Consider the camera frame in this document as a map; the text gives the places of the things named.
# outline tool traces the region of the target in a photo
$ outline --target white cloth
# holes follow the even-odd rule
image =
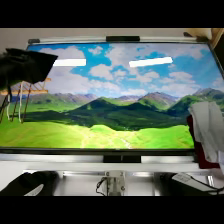
[[[194,136],[201,142],[205,159],[218,163],[218,152],[224,152],[224,122],[222,112],[215,102],[195,103],[189,108],[193,117]]]

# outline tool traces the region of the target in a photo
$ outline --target television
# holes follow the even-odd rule
[[[18,109],[13,122],[5,113],[5,152],[192,151],[188,108],[215,101],[224,111],[223,72],[207,43],[60,42],[27,50],[59,57],[48,75],[48,93],[31,94],[25,122],[19,122]],[[139,63],[167,57],[167,63]]]

